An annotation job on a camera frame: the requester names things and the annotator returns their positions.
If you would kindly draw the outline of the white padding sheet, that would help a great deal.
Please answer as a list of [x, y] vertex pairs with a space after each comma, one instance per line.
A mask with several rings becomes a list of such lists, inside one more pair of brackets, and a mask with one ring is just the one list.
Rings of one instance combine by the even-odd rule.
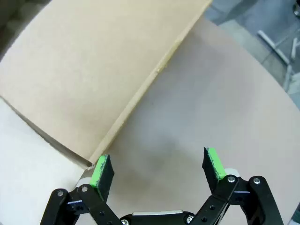
[[73, 190], [84, 169], [0, 98], [0, 225], [39, 225], [53, 190]]

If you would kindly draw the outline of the white metal stand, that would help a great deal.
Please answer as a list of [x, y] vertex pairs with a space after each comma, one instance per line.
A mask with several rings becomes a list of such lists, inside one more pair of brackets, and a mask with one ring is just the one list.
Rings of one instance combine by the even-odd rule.
[[288, 94], [300, 93], [300, 72], [293, 70], [293, 63], [296, 61], [297, 49], [300, 50], [300, 37], [294, 37], [292, 40], [290, 56], [286, 56], [279, 46], [286, 41], [291, 34], [284, 37], [279, 42], [274, 42], [264, 31], [259, 30], [257, 35], [272, 49], [272, 51], [286, 65], [286, 74], [283, 89]]

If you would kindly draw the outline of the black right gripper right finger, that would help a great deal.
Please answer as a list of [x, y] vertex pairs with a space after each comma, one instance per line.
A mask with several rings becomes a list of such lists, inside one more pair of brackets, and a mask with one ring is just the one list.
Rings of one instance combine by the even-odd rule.
[[204, 148], [202, 168], [211, 195], [194, 216], [194, 225], [219, 225], [231, 205], [240, 206], [247, 225], [284, 225], [263, 176], [248, 181], [225, 171], [214, 148]]

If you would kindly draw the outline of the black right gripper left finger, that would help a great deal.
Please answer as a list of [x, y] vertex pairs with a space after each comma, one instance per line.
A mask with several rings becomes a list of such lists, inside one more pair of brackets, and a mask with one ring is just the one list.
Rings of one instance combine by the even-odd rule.
[[122, 225], [107, 205], [114, 171], [108, 154], [102, 155], [92, 168], [91, 176], [71, 192], [52, 191], [40, 225], [75, 225], [82, 214], [89, 214], [97, 225]]

